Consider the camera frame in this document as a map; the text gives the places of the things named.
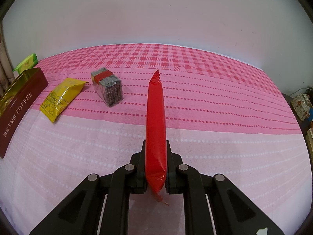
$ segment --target red wrapper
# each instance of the red wrapper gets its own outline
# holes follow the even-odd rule
[[[152,76],[148,89],[146,128],[146,179],[155,194],[166,179],[167,152],[163,88],[159,70]]]

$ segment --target gray wrapped block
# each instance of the gray wrapped block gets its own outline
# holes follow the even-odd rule
[[[99,76],[105,74],[103,72],[106,71],[108,75],[111,74],[111,72],[104,67],[92,72],[91,80],[96,93],[108,107],[112,107],[123,99],[122,81],[114,74],[98,81]]]

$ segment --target green packet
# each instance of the green packet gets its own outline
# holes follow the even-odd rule
[[[36,64],[38,64],[38,59],[37,55],[34,53],[26,57],[22,62],[20,62],[19,65],[13,70],[13,72],[16,71],[18,74],[21,74],[24,70],[33,68]]]

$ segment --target open box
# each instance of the open box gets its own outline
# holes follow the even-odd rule
[[[0,157],[4,158],[11,138],[26,111],[46,88],[48,81],[40,68],[23,71],[6,90],[1,101],[12,98],[0,117]]]

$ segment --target triangular cutout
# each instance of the triangular cutout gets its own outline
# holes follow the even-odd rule
[[[232,190],[227,190],[227,195],[232,204],[238,222],[244,222],[255,217],[255,212]]]
[[[86,191],[80,191],[71,202],[69,202],[59,213],[59,218],[70,222],[75,223],[81,208],[81,205],[84,201]]]

